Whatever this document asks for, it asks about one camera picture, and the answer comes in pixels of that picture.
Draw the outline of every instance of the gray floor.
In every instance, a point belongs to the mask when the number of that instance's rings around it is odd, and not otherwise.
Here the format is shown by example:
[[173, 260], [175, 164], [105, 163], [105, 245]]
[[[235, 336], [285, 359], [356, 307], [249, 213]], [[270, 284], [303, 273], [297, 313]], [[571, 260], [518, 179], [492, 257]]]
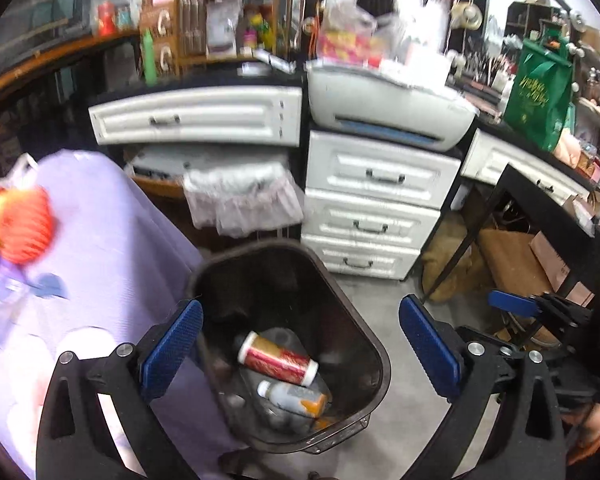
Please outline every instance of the gray floor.
[[[339, 480], [398, 480], [424, 448], [448, 409], [435, 394], [416, 355], [398, 325], [398, 303], [409, 293], [420, 294], [419, 280], [404, 283], [338, 276], [342, 290], [380, 339], [391, 359], [392, 376], [386, 397], [372, 413], [368, 428], [320, 456], [306, 453], [268, 456], [267, 465], [293, 480], [309, 471]], [[490, 320], [484, 295], [445, 304], [427, 305], [432, 316], [452, 325], [484, 329]], [[497, 410], [492, 398], [474, 442], [459, 472], [475, 462], [484, 447]]]

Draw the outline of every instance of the white drawer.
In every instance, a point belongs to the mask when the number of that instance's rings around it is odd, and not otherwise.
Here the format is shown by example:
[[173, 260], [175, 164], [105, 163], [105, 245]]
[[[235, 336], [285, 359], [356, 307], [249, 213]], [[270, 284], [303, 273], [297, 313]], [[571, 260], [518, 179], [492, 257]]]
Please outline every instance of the white drawer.
[[420, 251], [340, 238], [302, 235], [302, 243], [315, 251], [331, 272], [401, 280]]
[[224, 86], [156, 92], [89, 108], [99, 144], [200, 140], [298, 146], [302, 89]]
[[440, 212], [319, 189], [305, 190], [302, 234], [419, 249]]
[[311, 132], [306, 186], [440, 209], [459, 168], [437, 153]]
[[577, 194], [584, 199], [589, 195], [584, 187], [544, 160], [480, 130], [475, 132], [461, 174], [495, 186], [507, 164], [547, 190], [560, 205], [571, 195]]

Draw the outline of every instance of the green bag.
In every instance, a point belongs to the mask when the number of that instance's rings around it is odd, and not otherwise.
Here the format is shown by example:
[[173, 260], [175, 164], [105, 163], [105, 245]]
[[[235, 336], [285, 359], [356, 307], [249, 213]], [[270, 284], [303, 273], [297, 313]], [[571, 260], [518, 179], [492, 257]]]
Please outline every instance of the green bag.
[[559, 55], [533, 41], [523, 41], [518, 74], [504, 112], [509, 126], [548, 152], [560, 139], [571, 101], [573, 69], [563, 43], [561, 40]]

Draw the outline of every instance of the trash bin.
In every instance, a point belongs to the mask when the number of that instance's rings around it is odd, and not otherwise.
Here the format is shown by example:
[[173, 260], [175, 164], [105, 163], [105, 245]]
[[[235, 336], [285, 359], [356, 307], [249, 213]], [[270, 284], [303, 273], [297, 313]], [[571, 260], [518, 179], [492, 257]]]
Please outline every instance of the trash bin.
[[[188, 293], [203, 305], [198, 355], [236, 437], [263, 452], [320, 453], [366, 428], [389, 387], [389, 356], [311, 250], [292, 240], [241, 246], [207, 260]], [[267, 425], [240, 376], [236, 339], [271, 328], [298, 336], [331, 392], [309, 433]]]

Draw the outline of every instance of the orange toy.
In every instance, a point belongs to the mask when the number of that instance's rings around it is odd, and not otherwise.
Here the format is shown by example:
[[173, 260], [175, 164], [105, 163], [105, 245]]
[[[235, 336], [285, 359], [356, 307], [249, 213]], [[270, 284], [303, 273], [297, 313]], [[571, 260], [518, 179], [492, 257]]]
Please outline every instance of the orange toy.
[[14, 264], [35, 260], [51, 243], [54, 219], [43, 187], [19, 191], [9, 200], [0, 227], [0, 256]]

